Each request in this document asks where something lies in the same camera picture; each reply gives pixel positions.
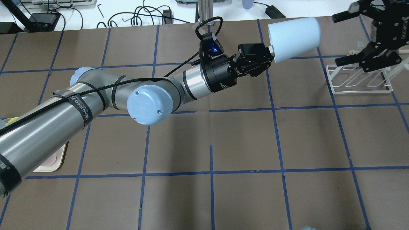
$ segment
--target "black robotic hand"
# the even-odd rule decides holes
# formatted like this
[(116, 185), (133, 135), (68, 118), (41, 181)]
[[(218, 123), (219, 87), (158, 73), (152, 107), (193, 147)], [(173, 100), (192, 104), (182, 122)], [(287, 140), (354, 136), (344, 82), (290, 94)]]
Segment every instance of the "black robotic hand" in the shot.
[(360, 14), (373, 19), (371, 42), (358, 54), (336, 59), (337, 66), (359, 63), (365, 72), (370, 72), (402, 61), (398, 49), (409, 44), (409, 0), (382, 1), (384, 5), (374, 5), (373, 0), (359, 0), (347, 11), (333, 15), (335, 23)]

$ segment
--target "white desk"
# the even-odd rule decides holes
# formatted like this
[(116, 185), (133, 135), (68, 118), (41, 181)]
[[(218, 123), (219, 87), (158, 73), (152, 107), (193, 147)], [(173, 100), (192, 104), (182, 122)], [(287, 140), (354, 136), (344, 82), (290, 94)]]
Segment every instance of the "white desk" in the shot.
[[(309, 16), (330, 16), (348, 9), (350, 3), (355, 0), (259, 0), (259, 2), (274, 5), (287, 18), (309, 17)], [(99, 12), (97, 5), (102, 11), (104, 17)], [(78, 6), (84, 18), (84, 29), (96, 28), (97, 23), (103, 21), (107, 23), (110, 16), (115, 13), (128, 11), (133, 12), (137, 6), (142, 5), (142, 0), (97, 0), (96, 4), (92, 6)], [(175, 0), (146, 0), (146, 6), (158, 7), (161, 5), (168, 5), (171, 7), (173, 16), (188, 22), (194, 22), (195, 19), (195, 4), (178, 4)], [(241, 5), (241, 0), (225, 0), (224, 2), (213, 3), (213, 15), (222, 16), (224, 20), (252, 20), (269, 18), (265, 14), (266, 6), (261, 4), (254, 4), (251, 9), (244, 9)], [(45, 12), (45, 9), (29, 9), (30, 12)], [(81, 27), (81, 18), (78, 12), (72, 9), (59, 9), (67, 22), (65, 29), (79, 29)], [(123, 22), (122, 18), (129, 19), (132, 14), (117, 15), (113, 20), (118, 26), (130, 26), (130, 22)], [(152, 20), (149, 16), (142, 16), (143, 25), (151, 25)], [(13, 17), (5, 7), (0, 7), (0, 21), (14, 21)], [(154, 18), (155, 24), (160, 24), (162, 18)], [(23, 25), (17, 21), (17, 24), (22, 28)], [(62, 30), (63, 19), (61, 18), (55, 30)]]

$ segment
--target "power adapter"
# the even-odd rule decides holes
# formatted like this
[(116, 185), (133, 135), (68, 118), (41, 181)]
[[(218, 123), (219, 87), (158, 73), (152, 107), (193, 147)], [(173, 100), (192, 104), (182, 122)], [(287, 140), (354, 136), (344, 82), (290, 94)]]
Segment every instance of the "power adapter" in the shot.
[(170, 17), (170, 18), (162, 18), (162, 25), (164, 24), (173, 24), (173, 16), (172, 16), (172, 10), (171, 9), (164, 9), (163, 10), (163, 16), (165, 17)]
[(265, 14), (270, 18), (285, 18), (285, 15), (281, 13), (275, 6), (271, 5), (265, 9)]

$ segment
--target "yellow object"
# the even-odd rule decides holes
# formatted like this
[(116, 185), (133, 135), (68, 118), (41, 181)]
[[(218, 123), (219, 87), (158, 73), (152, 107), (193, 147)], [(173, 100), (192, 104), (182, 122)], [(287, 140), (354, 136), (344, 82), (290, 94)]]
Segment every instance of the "yellow object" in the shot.
[(11, 119), (7, 122), (6, 125), (9, 125), (9, 124), (13, 123), (13, 121), (17, 120), (18, 118), (20, 118), (20, 117), (11, 118)]

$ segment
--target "light blue object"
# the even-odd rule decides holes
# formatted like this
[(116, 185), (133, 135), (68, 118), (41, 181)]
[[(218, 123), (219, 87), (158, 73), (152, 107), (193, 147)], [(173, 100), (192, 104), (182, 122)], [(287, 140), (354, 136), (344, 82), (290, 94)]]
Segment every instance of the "light blue object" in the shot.
[(315, 228), (312, 228), (310, 226), (304, 226), (300, 230), (315, 230)]
[(0, 129), (6, 127), (6, 122), (0, 119)]
[(254, 0), (241, 0), (241, 4), (244, 9), (250, 9), (254, 4)]
[(173, 100), (164, 88), (144, 85), (136, 88), (128, 97), (129, 115), (139, 124), (153, 125), (166, 119), (173, 108)]
[(321, 30), (313, 17), (269, 24), (268, 34), (275, 63), (315, 49), (321, 42)]
[(81, 75), (83, 75), (86, 71), (93, 70), (93, 69), (102, 70), (101, 68), (95, 68), (95, 67), (81, 67), (77, 69), (74, 75), (71, 77), (70, 86), (74, 85), (78, 81), (78, 79), (81, 77)]

